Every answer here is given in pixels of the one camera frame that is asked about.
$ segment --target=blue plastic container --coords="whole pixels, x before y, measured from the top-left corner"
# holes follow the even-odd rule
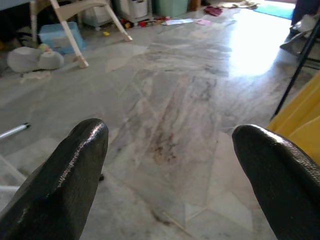
[[[71,21],[68,22],[68,25],[79,49],[81,51],[84,50],[86,44],[80,35],[77,23]],[[66,33],[60,23],[43,25],[41,27],[39,36],[41,42],[47,44],[53,51],[56,51],[61,54],[69,54],[74,52],[66,36]]]

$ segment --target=red shoe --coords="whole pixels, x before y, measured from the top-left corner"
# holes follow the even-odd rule
[[[218,17],[222,13],[222,9],[220,7],[207,6],[204,9],[204,12],[207,14]]]

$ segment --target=toy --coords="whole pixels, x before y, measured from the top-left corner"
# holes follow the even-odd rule
[[[17,73],[27,73],[39,69],[53,70],[64,65],[64,57],[56,51],[45,51],[31,47],[18,47],[9,52],[7,57],[8,66]]]

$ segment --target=pink paper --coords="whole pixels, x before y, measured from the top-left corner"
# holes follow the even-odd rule
[[[200,18],[196,21],[196,23],[201,24],[201,25],[205,25],[205,26],[209,26],[211,24],[211,21]]]

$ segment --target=blue mat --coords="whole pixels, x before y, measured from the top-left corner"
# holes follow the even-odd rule
[[[286,4],[286,3],[279,3],[279,2],[270,2],[270,3],[264,2],[263,4],[258,5],[258,8],[254,9],[254,11],[262,14],[268,14],[268,15],[279,17],[279,18],[291,20],[294,8],[295,8],[294,4],[289,4],[289,3]]]

